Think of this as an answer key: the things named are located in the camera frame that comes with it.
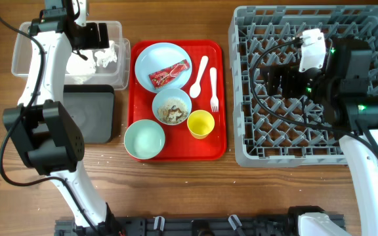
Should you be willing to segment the white plastic spoon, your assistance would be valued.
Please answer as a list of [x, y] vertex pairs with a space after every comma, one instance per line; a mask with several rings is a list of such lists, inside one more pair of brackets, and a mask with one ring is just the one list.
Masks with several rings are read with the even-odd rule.
[[197, 98], [200, 95], [201, 92], [201, 78], [203, 77], [203, 74], [205, 72], [205, 69], [207, 67], [207, 63], [209, 61], [208, 56], [202, 56], [201, 61], [199, 63], [199, 70], [196, 77], [195, 83], [190, 87], [190, 97], [191, 98]]

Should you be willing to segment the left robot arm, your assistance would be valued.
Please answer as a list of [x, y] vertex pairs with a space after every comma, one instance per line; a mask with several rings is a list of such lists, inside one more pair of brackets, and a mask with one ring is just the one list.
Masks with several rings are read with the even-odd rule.
[[[107, 202], [92, 185], [83, 164], [83, 135], [63, 106], [66, 66], [71, 54], [109, 47], [105, 23], [88, 23], [86, 1], [46, 1], [27, 32], [32, 56], [26, 87], [16, 107], [5, 109], [7, 133], [0, 147], [0, 175], [12, 186], [52, 182], [74, 214], [76, 235], [125, 235]], [[11, 180], [3, 166], [7, 143], [13, 142], [23, 164], [40, 179]]]

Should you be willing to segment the food scraps and rice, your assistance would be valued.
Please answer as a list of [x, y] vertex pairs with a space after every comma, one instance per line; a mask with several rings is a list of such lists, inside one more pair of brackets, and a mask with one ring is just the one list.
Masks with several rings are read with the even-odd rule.
[[177, 125], [188, 116], [188, 108], [180, 98], [168, 98], [158, 109], [159, 120], [167, 125]]

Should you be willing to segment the light blue small bowl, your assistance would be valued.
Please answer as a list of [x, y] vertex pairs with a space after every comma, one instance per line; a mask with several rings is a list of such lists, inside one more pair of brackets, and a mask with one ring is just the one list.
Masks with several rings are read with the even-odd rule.
[[152, 102], [152, 111], [153, 111], [155, 118], [158, 121], [160, 121], [160, 120], [159, 120], [159, 117], [158, 117], [157, 110], [168, 98], [180, 98], [181, 100], [183, 100], [183, 102], [186, 104], [186, 106], [188, 108], [188, 116], [189, 116], [189, 114], [192, 111], [192, 101], [191, 101], [191, 98], [189, 97], [189, 95], [187, 95], [186, 92], [184, 92], [183, 90], [181, 90], [179, 88], [167, 88], [167, 89], [157, 93], [156, 96], [153, 99], [153, 102]]

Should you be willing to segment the mint green bowl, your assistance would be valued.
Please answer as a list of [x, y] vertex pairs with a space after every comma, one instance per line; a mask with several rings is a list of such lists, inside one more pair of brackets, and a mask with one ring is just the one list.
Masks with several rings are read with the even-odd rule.
[[148, 160], [162, 151], [165, 133], [157, 122], [142, 119], [128, 127], [123, 143], [130, 156], [138, 160]]

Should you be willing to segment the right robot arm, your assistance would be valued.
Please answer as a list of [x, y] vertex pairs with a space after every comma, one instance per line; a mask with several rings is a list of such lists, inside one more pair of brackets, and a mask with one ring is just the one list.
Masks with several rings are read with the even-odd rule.
[[307, 96], [324, 108], [323, 130], [334, 133], [349, 167], [363, 235], [378, 235], [378, 94], [368, 91], [372, 50], [355, 38], [336, 38], [330, 45], [296, 37], [301, 49], [295, 64], [262, 66], [269, 95]]

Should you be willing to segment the yellow plastic cup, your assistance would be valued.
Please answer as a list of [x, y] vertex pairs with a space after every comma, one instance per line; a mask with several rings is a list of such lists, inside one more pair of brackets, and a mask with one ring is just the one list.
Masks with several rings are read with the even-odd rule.
[[215, 127], [215, 119], [208, 111], [193, 111], [187, 118], [187, 127], [196, 139], [206, 138]]

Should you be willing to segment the light blue plate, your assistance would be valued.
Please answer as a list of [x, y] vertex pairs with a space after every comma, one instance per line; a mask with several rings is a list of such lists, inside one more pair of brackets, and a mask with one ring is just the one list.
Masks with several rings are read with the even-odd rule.
[[[156, 88], [149, 75], [162, 69], [169, 68], [186, 60], [188, 69], [180, 73], [173, 72], [176, 77], [166, 85]], [[163, 89], [181, 89], [187, 84], [192, 75], [192, 61], [188, 53], [180, 46], [173, 43], [154, 43], [145, 48], [137, 57], [135, 63], [135, 76], [139, 84], [146, 90], [158, 93]]]

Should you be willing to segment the red snack wrapper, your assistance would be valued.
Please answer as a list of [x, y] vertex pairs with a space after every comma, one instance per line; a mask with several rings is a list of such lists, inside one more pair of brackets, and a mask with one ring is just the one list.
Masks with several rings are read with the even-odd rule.
[[190, 69], [189, 62], [187, 60], [182, 60], [172, 66], [149, 74], [149, 79], [155, 89], [160, 89], [174, 81], [183, 71], [188, 69]]

